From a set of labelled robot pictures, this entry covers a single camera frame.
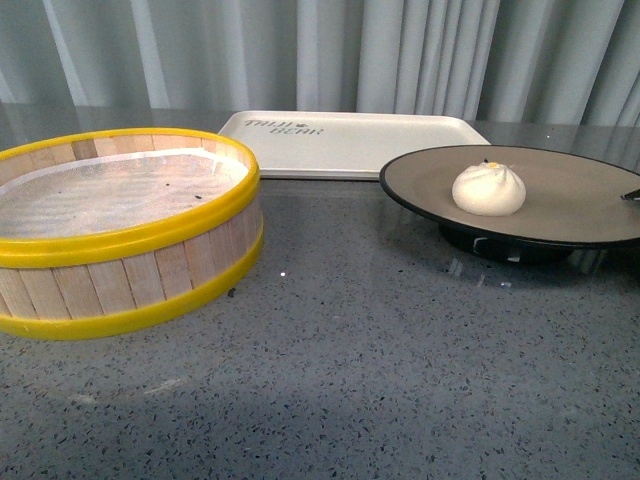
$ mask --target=white rectangular tray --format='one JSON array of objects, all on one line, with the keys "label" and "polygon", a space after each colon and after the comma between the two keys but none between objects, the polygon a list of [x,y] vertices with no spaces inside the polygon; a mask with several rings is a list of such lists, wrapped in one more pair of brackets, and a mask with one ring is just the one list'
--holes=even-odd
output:
[{"label": "white rectangular tray", "polygon": [[219,133],[249,147],[265,178],[377,180],[405,153],[489,143],[462,120],[424,115],[245,111]]}]

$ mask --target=black base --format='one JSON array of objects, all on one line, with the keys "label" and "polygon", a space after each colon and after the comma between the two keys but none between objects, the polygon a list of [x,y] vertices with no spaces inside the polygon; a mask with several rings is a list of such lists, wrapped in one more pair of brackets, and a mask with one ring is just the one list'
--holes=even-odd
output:
[{"label": "black base", "polygon": [[465,233],[440,225],[440,233],[454,247],[483,258],[507,263],[536,265],[564,260],[572,249],[551,248],[539,245],[518,245],[503,240]]}]

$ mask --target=yellow rim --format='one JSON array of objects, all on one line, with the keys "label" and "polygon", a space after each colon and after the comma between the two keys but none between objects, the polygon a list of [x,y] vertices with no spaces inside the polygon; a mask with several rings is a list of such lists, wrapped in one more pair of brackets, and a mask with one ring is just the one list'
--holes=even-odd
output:
[{"label": "yellow rim", "polygon": [[76,320],[35,320],[0,315],[0,330],[21,337],[44,340],[83,340],[133,332],[184,315],[210,302],[247,274],[258,260],[263,228],[247,254],[213,280],[164,302],[137,310]]},{"label": "yellow rim", "polygon": [[68,238],[26,239],[0,237],[0,267],[50,268],[104,262],[157,250],[195,237],[224,223],[255,198],[260,172],[246,146],[214,133],[180,128],[130,128],[57,137],[0,152],[0,161],[16,155],[70,142],[123,135],[182,135],[216,140],[247,155],[251,167],[242,181],[224,195],[198,208],[132,228]]}]

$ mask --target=speckled countertop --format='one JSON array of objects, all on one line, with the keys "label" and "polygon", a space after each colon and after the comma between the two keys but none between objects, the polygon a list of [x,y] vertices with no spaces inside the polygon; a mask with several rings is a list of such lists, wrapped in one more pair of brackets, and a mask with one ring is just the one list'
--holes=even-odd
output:
[{"label": "speckled countertop", "polygon": [[[2,107],[0,141],[147,114]],[[640,129],[473,126],[638,169]],[[640,478],[640,249],[506,265],[377,183],[265,180],[261,200],[235,295],[107,339],[0,334],[0,478]]]}]

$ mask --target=gray plate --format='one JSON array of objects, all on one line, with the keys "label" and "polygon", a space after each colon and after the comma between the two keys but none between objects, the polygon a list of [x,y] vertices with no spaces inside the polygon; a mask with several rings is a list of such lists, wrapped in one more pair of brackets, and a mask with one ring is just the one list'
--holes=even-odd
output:
[{"label": "gray plate", "polygon": [[[527,198],[513,215],[482,217],[454,203],[456,177],[484,159],[510,166],[524,181]],[[570,248],[640,244],[640,205],[620,199],[640,186],[640,175],[585,157],[495,145],[433,148],[392,160],[380,182],[406,208],[474,235]]]}]

